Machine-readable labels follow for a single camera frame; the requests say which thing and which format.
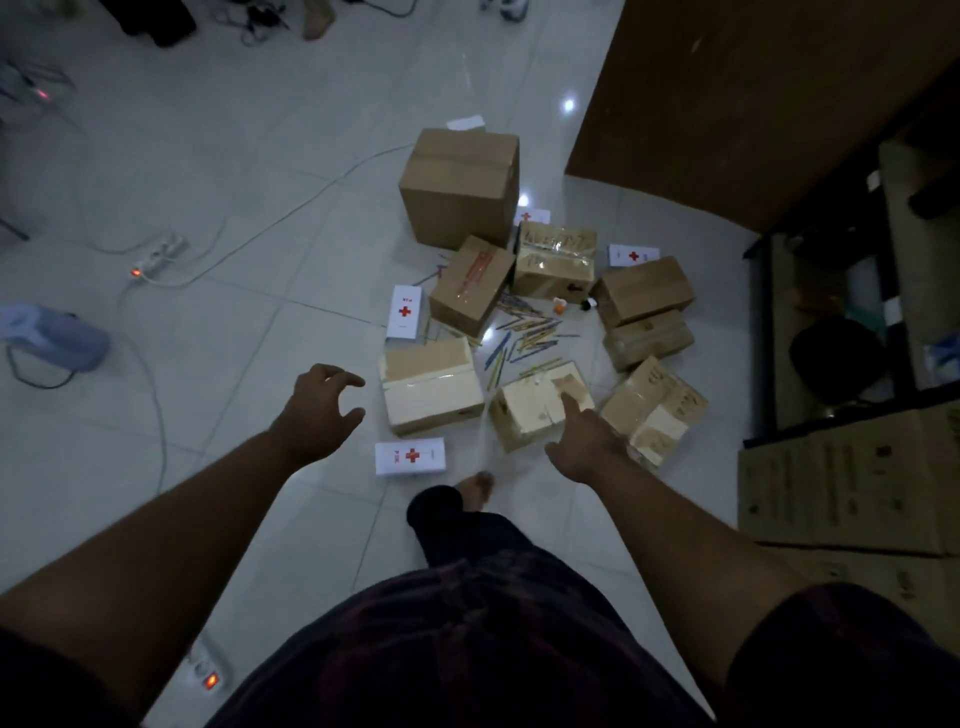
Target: power strip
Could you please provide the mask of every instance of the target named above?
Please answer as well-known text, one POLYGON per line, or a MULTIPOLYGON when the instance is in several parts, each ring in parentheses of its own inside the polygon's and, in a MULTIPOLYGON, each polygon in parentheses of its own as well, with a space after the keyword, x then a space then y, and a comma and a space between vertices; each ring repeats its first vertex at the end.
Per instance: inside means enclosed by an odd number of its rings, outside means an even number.
POLYGON ((130 269, 130 277, 134 280, 154 277, 167 263, 190 247, 187 239, 178 232, 164 232, 156 237, 156 242, 148 245, 152 249, 130 269))
POLYGON ((213 654, 202 632, 184 658, 187 682, 210 695, 224 690, 229 682, 224 661, 213 654))

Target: blue object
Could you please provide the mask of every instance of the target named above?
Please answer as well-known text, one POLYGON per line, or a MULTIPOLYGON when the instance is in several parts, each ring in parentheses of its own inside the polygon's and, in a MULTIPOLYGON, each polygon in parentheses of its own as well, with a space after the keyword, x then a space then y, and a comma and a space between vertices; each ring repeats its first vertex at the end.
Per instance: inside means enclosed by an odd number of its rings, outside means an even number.
POLYGON ((0 305, 0 338, 70 372, 96 369, 110 349, 106 331, 36 303, 0 305))

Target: bare foot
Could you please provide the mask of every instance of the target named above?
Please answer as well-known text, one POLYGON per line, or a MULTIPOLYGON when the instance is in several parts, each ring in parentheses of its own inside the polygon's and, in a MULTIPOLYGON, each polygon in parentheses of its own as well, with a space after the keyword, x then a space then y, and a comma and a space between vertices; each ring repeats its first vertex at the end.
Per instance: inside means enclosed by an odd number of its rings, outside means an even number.
POLYGON ((476 475, 461 480, 454 486, 460 491, 464 499, 464 510, 469 512, 482 511, 490 500, 490 491, 493 490, 493 475, 487 471, 480 471, 476 475))
POLYGON ((303 0, 306 17, 303 19, 303 38, 317 40, 337 19, 337 13, 328 0, 303 0))

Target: taped cardboard box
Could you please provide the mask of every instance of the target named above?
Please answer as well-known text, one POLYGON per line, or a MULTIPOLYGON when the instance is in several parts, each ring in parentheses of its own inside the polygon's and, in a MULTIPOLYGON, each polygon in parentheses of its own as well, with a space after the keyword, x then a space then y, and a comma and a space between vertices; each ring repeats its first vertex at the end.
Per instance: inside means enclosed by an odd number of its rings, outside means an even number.
POLYGON ((883 596, 960 654, 960 560, 825 549, 768 549, 814 584, 847 582, 883 596))
POLYGON ((808 440, 821 484, 816 543, 960 554, 960 401, 808 440))
POLYGON ((566 392, 581 409, 592 409, 593 398, 573 362, 526 376, 501 387, 493 396, 490 418, 507 452, 534 442, 564 423, 566 392))
POLYGON ((650 356, 618 386, 600 416, 658 468, 707 410, 707 399, 650 356))
POLYGON ((458 250, 469 235, 506 248, 519 198, 512 134, 424 129, 400 178, 417 241, 458 250))
POLYGON ((608 271, 594 288, 593 298, 603 325, 613 331, 671 308, 683 310, 697 295, 677 258, 669 255, 608 271))
POLYGON ((737 528, 755 541, 813 546, 818 490, 805 438, 743 449, 737 457, 737 528))
POLYGON ((520 223, 511 291, 532 299, 582 303, 595 280, 596 248, 597 233, 592 230, 520 223))
POLYGON ((430 294, 430 315, 479 338, 515 260, 514 254, 471 235, 430 294))
POLYGON ((400 437, 483 412, 483 390, 464 338, 386 352, 380 380, 390 427, 400 437))
POLYGON ((617 327, 603 340, 613 367, 628 372, 649 356, 663 358, 681 352, 693 343, 693 334, 677 310, 617 327))

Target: black cable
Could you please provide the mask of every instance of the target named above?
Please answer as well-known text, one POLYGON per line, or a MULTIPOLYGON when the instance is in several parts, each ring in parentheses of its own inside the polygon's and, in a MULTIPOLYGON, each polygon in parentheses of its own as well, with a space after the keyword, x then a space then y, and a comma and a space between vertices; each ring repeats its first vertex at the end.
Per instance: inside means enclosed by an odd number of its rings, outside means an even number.
POLYGON ((28 387, 33 387, 34 389, 60 389, 61 387, 69 384, 70 380, 77 374, 76 372, 71 372, 60 384, 37 384, 35 381, 30 381, 20 374, 20 369, 16 366, 16 360, 13 358, 12 344, 7 345, 7 362, 10 364, 10 371, 11 374, 13 374, 13 378, 19 382, 23 382, 28 387))
POLYGON ((390 17, 395 17, 402 20, 403 18, 410 17, 412 14, 414 14, 414 10, 417 9, 417 3, 419 1, 420 0, 414 0, 413 3, 410 5, 410 10, 408 10, 407 12, 394 12, 389 8, 383 8, 379 5, 375 5, 374 3, 368 3, 367 0, 360 0, 360 5, 366 5, 368 8, 373 8, 376 11, 385 12, 390 17))

